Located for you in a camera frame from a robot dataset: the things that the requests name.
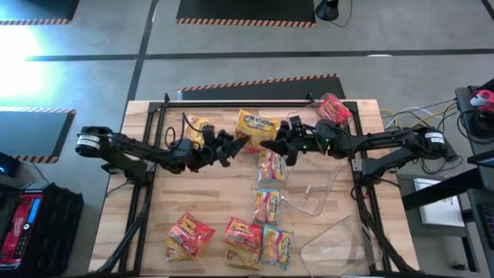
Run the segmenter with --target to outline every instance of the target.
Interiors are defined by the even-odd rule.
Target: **black metal frame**
[[[193,108],[193,107],[200,107],[200,108],[214,108],[214,107],[306,107],[311,103],[311,96],[308,95],[306,100],[301,100],[301,101],[296,101],[296,102],[286,102],[283,100],[273,100],[273,101],[181,101],[181,102],[170,102],[169,101],[168,95],[165,95],[165,100],[164,102],[152,102],[149,104],[148,112],[147,112],[147,120],[146,120],[146,126],[144,128],[144,137],[143,141],[148,142],[149,137],[151,134],[151,125],[153,122],[154,114],[156,112],[159,112],[158,116],[158,123],[157,123],[157,132],[156,132],[156,137],[154,140],[154,147],[160,147],[160,138],[163,133],[163,126],[164,126],[164,117],[165,117],[165,112],[167,108]],[[354,124],[357,130],[357,135],[362,135],[362,125],[360,122],[359,118],[359,113],[358,113],[358,106],[356,102],[345,102],[345,105],[349,107],[351,110],[353,116],[354,116]],[[363,151],[361,153],[362,158],[367,158],[367,152]],[[145,243],[145,238],[146,238],[146,230],[147,230],[147,220],[149,217],[149,212],[151,209],[151,197],[153,193],[153,187],[154,187],[154,174],[156,173],[156,167],[152,170],[152,179],[151,183],[146,187],[146,195],[144,197],[144,203],[143,203],[143,208],[137,218],[136,216],[136,211],[137,211],[137,203],[139,200],[139,194],[141,187],[135,185],[134,190],[132,193],[132,197],[130,200],[130,208],[129,208],[129,215],[127,217],[127,227],[126,227],[126,233],[123,237],[122,242],[119,244],[115,252],[113,252],[112,256],[114,262],[117,260],[120,261],[120,264],[118,266],[118,272],[116,273],[111,273],[113,267],[111,268],[106,268],[104,272],[96,271],[95,273],[88,273],[85,276],[81,277],[129,277],[129,276],[139,276],[140,275],[140,266],[142,263],[142,255],[144,252],[144,243]],[[358,183],[354,180],[354,186],[356,188],[356,194],[357,198],[361,198],[362,200],[364,199],[364,193],[362,192],[362,188],[358,185]],[[368,187],[368,192],[369,192],[369,201],[370,201],[370,206],[372,208],[372,218],[374,219],[375,225],[383,231],[383,225],[381,221],[381,214],[379,212],[379,206],[377,203],[377,196],[374,190],[373,186]],[[367,213],[363,211],[363,209],[360,207],[361,204],[359,205],[359,214],[360,214],[360,220],[362,222],[364,221],[364,213]],[[127,270],[127,259],[128,259],[128,249],[130,245],[130,241],[134,237],[135,233],[137,230],[140,230],[138,240],[137,240],[137,249],[136,249],[136,256],[134,260],[134,266],[132,270]],[[379,275],[379,276],[386,276],[386,277],[435,277],[435,278],[441,278],[445,276],[434,276],[434,275],[427,275],[427,274],[421,274],[421,273],[413,273],[413,274],[406,274],[406,273],[396,273],[396,272],[391,272],[391,264],[390,264],[390,258],[386,252],[384,252],[383,246],[381,246],[381,249],[383,250],[383,267],[384,271],[376,270],[375,265],[370,265],[369,270],[371,275]]]

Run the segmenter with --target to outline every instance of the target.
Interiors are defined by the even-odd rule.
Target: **ramen package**
[[[232,217],[226,227],[223,241],[248,251],[259,253],[262,226]]]
[[[279,192],[275,189],[254,190],[254,222],[278,224]]]
[[[327,98],[319,106],[317,112],[324,119],[332,120],[342,126],[347,125],[352,117],[348,108],[332,93],[327,95]]]
[[[168,231],[178,245],[182,246],[193,258],[197,258],[213,234],[214,229],[197,220],[186,212]]]
[[[196,117],[194,115],[187,115],[187,120],[191,125],[187,125],[184,134],[186,138],[191,139],[193,142],[198,142],[201,146],[204,145],[204,138],[202,137],[202,128],[205,125],[210,124],[208,119],[203,117]]]
[[[260,270],[259,253],[247,251],[232,244],[227,244],[225,262],[229,266]]]
[[[290,264],[292,241],[293,232],[278,230],[265,225],[264,231],[262,231],[261,260],[286,270]]]
[[[286,164],[283,157],[275,152],[264,150],[259,155],[259,184],[274,181],[285,181],[287,177]]]
[[[192,259],[192,256],[180,244],[175,242],[170,236],[167,236],[166,258],[167,261],[179,261]]]
[[[274,140],[278,126],[278,120],[259,117],[241,109],[235,126],[235,139],[249,136],[250,140],[245,144],[245,149],[260,152],[264,148],[259,143]]]

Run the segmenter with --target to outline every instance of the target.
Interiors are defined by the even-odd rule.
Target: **warning stripe tape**
[[[216,88],[225,88],[231,86],[245,86],[245,85],[257,85],[266,83],[278,83],[278,82],[289,82],[289,81],[300,81],[300,80],[314,80],[320,78],[331,78],[337,77],[336,74],[320,74],[315,76],[298,76],[298,77],[285,77],[285,78],[275,78],[270,80],[256,80],[256,81],[245,81],[245,82],[234,82],[234,83],[223,83],[215,85],[205,85],[205,86],[192,86],[180,88],[179,92],[193,91],[193,90],[207,90]]]
[[[286,21],[286,20],[250,20],[250,19],[177,19],[177,24],[242,25],[242,26],[299,27],[299,28],[316,27],[315,22],[297,22],[297,21]]]
[[[71,22],[68,19],[15,19],[0,20],[0,25],[62,25]]]
[[[38,108],[38,107],[0,107],[1,112],[36,112],[36,113],[67,113],[75,114],[75,109]]]
[[[17,159],[18,161],[27,161],[32,163],[48,163],[53,164],[59,160],[58,156],[32,156],[32,155],[11,155],[11,158]]]

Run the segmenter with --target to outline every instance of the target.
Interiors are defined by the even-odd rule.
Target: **white label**
[[[92,141],[89,141],[89,140],[78,140],[77,141],[77,144],[83,144],[83,145],[86,145],[86,146],[91,146],[91,147],[95,147],[97,148],[98,150],[100,149],[100,145],[98,143],[94,143]]]
[[[445,143],[445,141],[442,140],[441,138],[435,138],[435,137],[431,138],[431,142],[432,143],[442,143],[442,144]]]
[[[431,132],[431,133],[427,133],[425,134],[425,137],[426,138],[430,138],[430,137],[439,137],[439,138],[444,138],[444,136],[438,132]]]
[[[100,138],[97,137],[97,136],[94,136],[94,135],[79,135],[79,140],[83,140],[83,139],[87,139],[87,140],[91,140],[91,141],[95,141],[95,142],[99,142],[100,141]]]

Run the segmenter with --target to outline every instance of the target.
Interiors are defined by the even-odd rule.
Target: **desk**
[[[363,132],[383,131],[377,101],[357,100],[357,105]],[[129,102],[122,132],[129,137],[141,140],[148,107],[149,102],[147,101]],[[249,109],[246,107],[246,110],[262,117],[282,120],[286,119],[288,113],[298,111],[300,108],[266,109],[257,107]],[[173,126],[179,132],[181,112],[206,117],[215,125],[217,131],[224,128],[227,132],[233,133],[234,121],[238,116],[239,109],[224,107],[208,109],[167,108],[165,130],[167,127]],[[370,157],[379,158],[387,152],[388,150],[369,151],[368,154]],[[320,155],[319,159],[324,161],[330,158]],[[252,218],[252,189],[257,186],[257,156],[241,152],[234,160],[231,160],[231,163],[232,166],[229,168],[222,168],[219,163],[216,163],[211,167],[201,169],[198,174],[184,172],[181,175],[173,175],[158,169],[151,199],[151,212],[140,269],[141,275],[245,276],[253,273],[251,270],[241,270],[225,265],[225,244],[222,241],[222,234],[230,216],[238,216],[243,219]],[[299,256],[302,246],[348,215],[358,217],[357,203],[350,198],[350,190],[353,187],[350,166],[346,161],[341,161],[341,163],[344,164],[343,169],[337,177],[321,215],[309,217],[300,215],[285,205],[281,208],[281,227],[295,232],[292,247],[293,261],[288,272],[284,273],[276,266],[263,265],[262,272],[256,273],[257,275],[306,276],[307,271]],[[394,180],[393,175],[388,175],[385,178]],[[110,179],[109,189],[123,182],[124,177],[122,175],[114,175]],[[90,271],[97,270],[122,239],[132,191],[132,186],[126,186],[113,192],[106,199],[93,249]],[[399,190],[393,185],[383,183],[376,187],[376,192],[387,237],[407,263],[418,269]],[[216,229],[216,233],[206,250],[201,254],[200,261],[168,263],[164,258],[165,233],[186,211]],[[134,261],[136,241],[134,239],[130,248],[130,263]]]

